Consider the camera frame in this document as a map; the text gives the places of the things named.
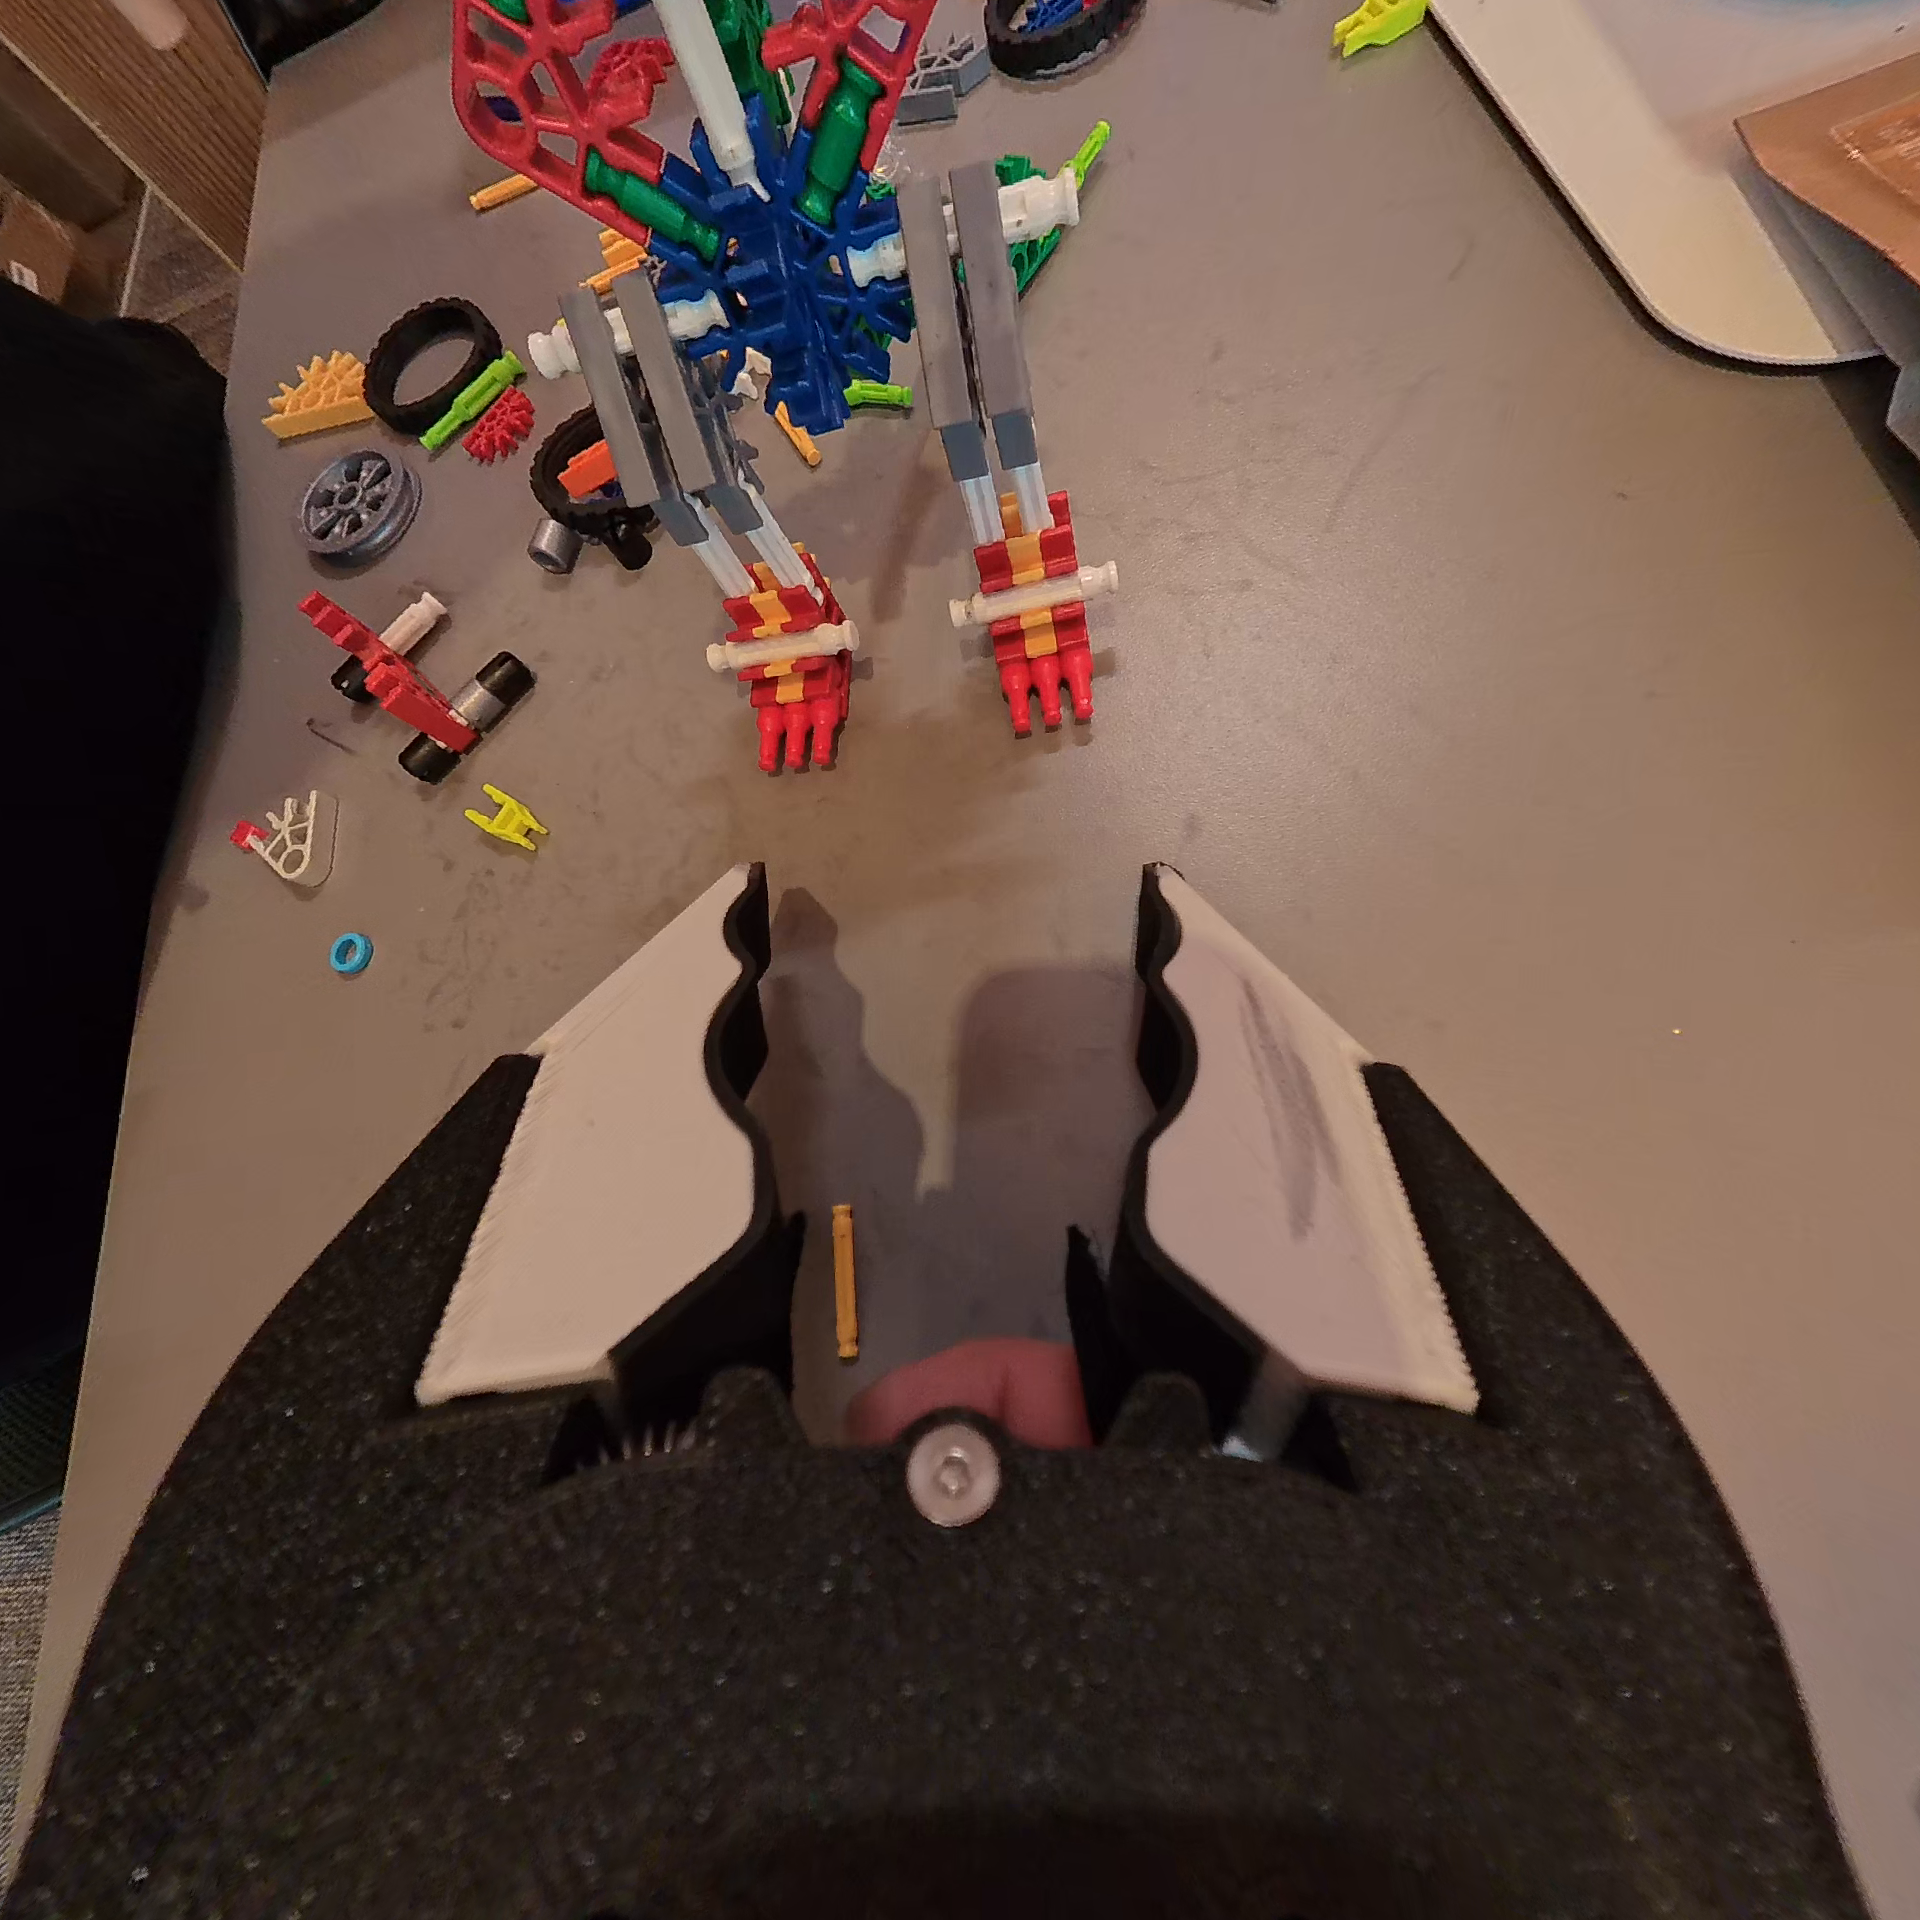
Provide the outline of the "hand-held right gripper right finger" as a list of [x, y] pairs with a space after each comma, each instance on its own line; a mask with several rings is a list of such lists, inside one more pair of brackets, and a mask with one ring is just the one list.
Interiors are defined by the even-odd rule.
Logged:
[[1320, 1392], [1475, 1413], [1386, 1150], [1370, 1056], [1173, 865], [1139, 882], [1151, 1119], [1117, 1230], [1117, 1331], [1189, 1375], [1225, 1456], [1272, 1458]]

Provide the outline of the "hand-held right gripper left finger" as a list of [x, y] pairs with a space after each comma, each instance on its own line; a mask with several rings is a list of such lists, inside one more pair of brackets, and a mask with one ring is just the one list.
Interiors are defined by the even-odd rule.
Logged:
[[699, 1404], [785, 1377], [785, 1222], [748, 1093], [767, 1057], [765, 865], [735, 865], [535, 1045], [419, 1404], [618, 1381]]

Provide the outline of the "pink rounded object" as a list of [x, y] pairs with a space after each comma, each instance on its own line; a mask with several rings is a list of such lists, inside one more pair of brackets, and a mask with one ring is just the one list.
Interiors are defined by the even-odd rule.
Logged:
[[844, 1407], [852, 1446], [893, 1444], [933, 1409], [976, 1409], [1025, 1446], [1090, 1446], [1077, 1356], [1044, 1340], [970, 1340], [898, 1365]]

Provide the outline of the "white toy connector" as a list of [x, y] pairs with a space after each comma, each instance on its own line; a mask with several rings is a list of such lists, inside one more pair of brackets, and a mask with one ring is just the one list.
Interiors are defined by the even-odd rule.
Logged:
[[238, 820], [228, 842], [254, 851], [280, 882], [316, 891], [332, 873], [339, 802], [322, 789], [291, 794], [263, 822]]

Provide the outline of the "red toy assembly black wheels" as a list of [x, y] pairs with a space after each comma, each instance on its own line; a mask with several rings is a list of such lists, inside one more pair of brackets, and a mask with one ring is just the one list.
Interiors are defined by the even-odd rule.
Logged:
[[431, 591], [398, 611], [383, 634], [372, 634], [322, 591], [306, 591], [301, 615], [349, 656], [332, 677], [335, 691], [419, 729], [398, 753], [398, 767], [420, 785], [441, 785], [535, 690], [535, 674], [501, 651], [453, 694], [436, 691], [410, 660], [410, 651], [447, 615]]

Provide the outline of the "black toy tire blue hub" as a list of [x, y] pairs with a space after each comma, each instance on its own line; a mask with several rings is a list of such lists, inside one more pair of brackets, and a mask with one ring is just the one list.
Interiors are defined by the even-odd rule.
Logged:
[[598, 527], [615, 517], [615, 514], [644, 514], [648, 509], [648, 503], [629, 503], [618, 488], [611, 488], [607, 494], [595, 494], [588, 498], [571, 498], [560, 488], [560, 467], [583, 449], [588, 443], [605, 440], [598, 412], [579, 409], [573, 414], [568, 414], [537, 448], [532, 467], [527, 467], [527, 488], [543, 506], [543, 517], [556, 517], [571, 521], [581, 535], [588, 535], [588, 541], [598, 541]]

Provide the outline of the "grey toy wheel hub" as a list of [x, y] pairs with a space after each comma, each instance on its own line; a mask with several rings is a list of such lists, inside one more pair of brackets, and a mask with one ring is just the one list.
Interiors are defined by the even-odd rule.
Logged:
[[361, 567], [410, 529], [420, 483], [384, 449], [347, 449], [321, 467], [298, 506], [298, 531], [314, 563]]

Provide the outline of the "orange half-round toy connector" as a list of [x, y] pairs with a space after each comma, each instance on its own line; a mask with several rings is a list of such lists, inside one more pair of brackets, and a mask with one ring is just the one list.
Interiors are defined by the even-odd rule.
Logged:
[[302, 361], [293, 382], [276, 385], [261, 425], [276, 440], [301, 440], [372, 419], [361, 360], [349, 350], [332, 350]]

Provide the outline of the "empty black toy tire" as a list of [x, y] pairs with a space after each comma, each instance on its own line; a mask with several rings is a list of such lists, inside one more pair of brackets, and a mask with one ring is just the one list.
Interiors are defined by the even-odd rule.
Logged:
[[[464, 344], [466, 357], [456, 372], [451, 372], [433, 393], [423, 398], [401, 402], [398, 382], [407, 366], [436, 344]], [[441, 296], [423, 300], [406, 311], [394, 322], [384, 326], [379, 344], [365, 360], [365, 405], [379, 421], [384, 421], [394, 435], [420, 440], [466, 393], [474, 378], [480, 378], [493, 360], [498, 357], [498, 332], [493, 319], [464, 296]]]

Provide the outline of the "large colourful toy construction model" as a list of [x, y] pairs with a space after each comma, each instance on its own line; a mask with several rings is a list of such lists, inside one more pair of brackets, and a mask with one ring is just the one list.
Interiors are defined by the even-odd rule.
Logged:
[[579, 372], [620, 483], [707, 567], [730, 630], [707, 667], [748, 690], [760, 772], [830, 765], [857, 634], [816, 556], [789, 540], [730, 409], [754, 375], [767, 414], [830, 435], [852, 395], [917, 344], [921, 412], [974, 531], [984, 630], [1015, 734], [1090, 723], [1084, 564], [1068, 494], [1044, 480], [1017, 295], [1080, 214], [1093, 123], [1059, 169], [976, 162], [881, 178], [933, 3], [453, 3], [451, 102], [466, 137], [638, 248], [607, 295], [560, 300], [532, 341]]

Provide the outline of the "white board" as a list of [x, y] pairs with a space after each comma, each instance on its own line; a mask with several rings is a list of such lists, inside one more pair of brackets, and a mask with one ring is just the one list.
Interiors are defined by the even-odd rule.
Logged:
[[1755, 366], [1867, 329], [1777, 207], [1737, 116], [1916, 50], [1916, 3], [1431, 3], [1644, 313]]

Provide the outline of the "small black tire colourful hub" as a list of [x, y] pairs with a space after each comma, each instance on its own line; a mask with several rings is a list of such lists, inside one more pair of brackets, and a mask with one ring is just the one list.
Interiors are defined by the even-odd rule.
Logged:
[[989, 63], [1015, 82], [1051, 82], [1106, 51], [1141, 3], [987, 3]]

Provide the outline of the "wooden cabinet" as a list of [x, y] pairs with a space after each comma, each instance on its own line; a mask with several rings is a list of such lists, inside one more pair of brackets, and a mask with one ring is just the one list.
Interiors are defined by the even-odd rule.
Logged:
[[64, 304], [226, 372], [268, 86], [223, 3], [4, 3], [4, 187], [79, 233]]

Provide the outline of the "printed cardboard toy box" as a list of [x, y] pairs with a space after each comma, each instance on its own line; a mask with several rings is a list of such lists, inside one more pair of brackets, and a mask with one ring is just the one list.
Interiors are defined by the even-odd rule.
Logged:
[[1916, 281], [1916, 54], [1737, 116], [1754, 162]]

